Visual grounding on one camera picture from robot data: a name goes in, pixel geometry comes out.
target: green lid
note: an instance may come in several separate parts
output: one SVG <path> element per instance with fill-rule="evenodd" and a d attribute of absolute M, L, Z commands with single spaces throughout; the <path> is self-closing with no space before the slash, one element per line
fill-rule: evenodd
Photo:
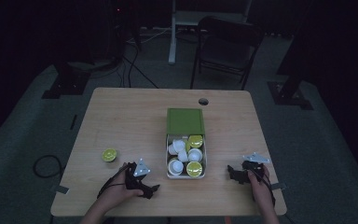
<path fill-rule="evenodd" d="M 202 110 L 168 108 L 167 134 L 205 134 Z"/>

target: dark floor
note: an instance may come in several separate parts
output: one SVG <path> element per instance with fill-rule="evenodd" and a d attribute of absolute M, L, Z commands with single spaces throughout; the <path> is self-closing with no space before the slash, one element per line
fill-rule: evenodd
<path fill-rule="evenodd" d="M 135 60 L 135 65 L 159 88 L 189 88 L 195 38 L 185 33 L 179 37 L 175 65 L 168 65 L 170 39 L 166 34 L 145 41 L 144 50 Z M 295 223 L 358 223 L 358 166 L 317 89 L 307 82 L 300 85 L 314 110 L 275 105 L 269 93 L 268 81 L 287 79 L 275 74 L 290 43 L 288 39 L 266 36 L 245 87 L 253 96 L 277 175 L 288 186 L 283 191 L 286 215 Z M 132 61 L 134 55 L 135 49 L 126 47 L 126 58 Z M 37 177 L 34 162 L 52 154 L 66 164 L 92 91 L 97 87 L 128 88 L 130 69 L 129 63 L 122 63 L 114 70 L 94 72 L 82 95 L 64 95 L 56 100 L 41 99 L 57 76 L 55 69 L 51 66 L 36 77 L 0 129 L 0 223 L 49 223 L 55 195 L 52 189 L 59 184 L 59 177 Z M 131 69 L 131 86 L 155 88 L 135 68 Z M 207 70 L 195 82 L 195 89 L 240 87 L 236 77 Z M 72 127 L 75 115 L 77 122 Z M 38 170 L 43 174 L 55 172 L 55 162 L 45 160 Z M 77 223 L 79 219 L 55 217 L 53 223 Z M 259 217 L 231 219 L 234 224 L 261 222 Z M 286 216 L 280 221 L 292 223 Z M 115 223 L 165 222 L 165 217 L 139 217 L 117 218 Z M 173 217 L 172 223 L 223 224 L 224 219 Z"/>

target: person's right hand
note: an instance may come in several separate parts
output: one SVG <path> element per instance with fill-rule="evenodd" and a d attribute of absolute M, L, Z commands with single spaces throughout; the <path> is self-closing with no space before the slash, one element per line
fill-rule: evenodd
<path fill-rule="evenodd" d="M 269 170 L 263 165 L 264 180 L 269 184 Z M 276 216 L 274 204 L 272 202 L 271 192 L 269 187 L 266 186 L 264 181 L 258 182 L 257 177 L 251 171 L 248 171 L 248 177 L 251 181 L 252 192 L 255 197 L 261 216 L 264 218 L 265 223 L 279 223 L 278 217 Z"/>

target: black metal base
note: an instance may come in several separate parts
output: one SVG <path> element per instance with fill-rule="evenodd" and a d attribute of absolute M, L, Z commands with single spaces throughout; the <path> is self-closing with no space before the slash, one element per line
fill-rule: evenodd
<path fill-rule="evenodd" d="M 90 73 L 72 71 L 74 79 L 62 85 L 61 75 L 58 75 L 50 90 L 45 91 L 42 99 L 59 99 L 61 95 L 81 95 L 89 81 Z"/>
<path fill-rule="evenodd" d="M 301 109 L 313 110 L 310 101 L 304 99 L 300 89 L 297 89 L 293 96 L 287 98 L 280 95 L 284 83 L 267 82 L 267 84 L 276 105 L 299 105 Z"/>

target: hand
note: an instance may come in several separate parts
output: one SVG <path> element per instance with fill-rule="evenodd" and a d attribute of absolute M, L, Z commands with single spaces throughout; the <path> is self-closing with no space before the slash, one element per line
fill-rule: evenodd
<path fill-rule="evenodd" d="M 109 188 L 105 189 L 103 194 L 91 206 L 87 214 L 83 217 L 80 223 L 101 223 L 104 214 L 112 208 L 118 206 L 122 202 L 134 196 L 141 196 L 144 194 L 140 189 L 127 189 L 126 185 L 126 170 L 122 171 L 110 184 Z"/>
<path fill-rule="evenodd" d="M 269 170 L 263 165 L 263 179 L 269 184 Z M 252 171 L 248 171 L 248 177 L 251 181 L 252 192 L 255 197 L 261 216 L 264 218 L 265 223 L 279 223 L 276 216 L 274 204 L 272 202 L 272 196 L 269 191 L 269 186 L 266 186 L 264 181 L 258 182 L 257 177 Z"/>

